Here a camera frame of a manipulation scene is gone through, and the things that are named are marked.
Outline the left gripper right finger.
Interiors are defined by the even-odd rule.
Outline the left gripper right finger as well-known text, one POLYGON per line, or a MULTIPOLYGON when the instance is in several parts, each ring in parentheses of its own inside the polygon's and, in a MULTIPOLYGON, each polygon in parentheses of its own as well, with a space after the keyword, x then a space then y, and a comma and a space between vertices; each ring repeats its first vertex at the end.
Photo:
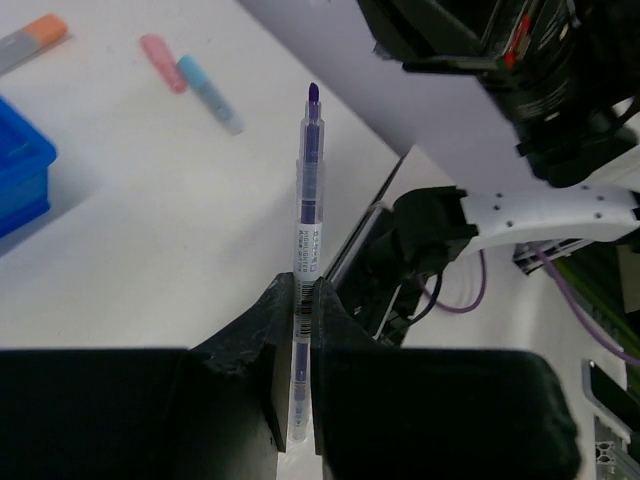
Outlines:
POLYGON ((312 297, 316 452, 327 479, 574 479, 579 429, 561 382, 522 350, 393 348, 312 297))

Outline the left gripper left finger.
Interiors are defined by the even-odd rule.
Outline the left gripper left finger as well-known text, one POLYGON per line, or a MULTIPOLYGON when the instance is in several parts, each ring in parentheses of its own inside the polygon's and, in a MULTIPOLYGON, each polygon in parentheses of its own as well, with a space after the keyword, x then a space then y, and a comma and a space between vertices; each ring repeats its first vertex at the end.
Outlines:
POLYGON ((5 479, 273 479, 286 449, 294 281, 185 348, 1 354, 5 479))

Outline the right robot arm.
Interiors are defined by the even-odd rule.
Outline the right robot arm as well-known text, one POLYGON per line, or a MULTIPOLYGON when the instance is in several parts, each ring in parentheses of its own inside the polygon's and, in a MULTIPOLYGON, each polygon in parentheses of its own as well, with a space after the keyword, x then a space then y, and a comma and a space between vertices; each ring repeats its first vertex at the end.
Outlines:
POLYGON ((377 46, 410 74, 474 78, 512 130, 480 144, 552 187, 586 179, 639 144, 635 1, 363 1, 377 46))

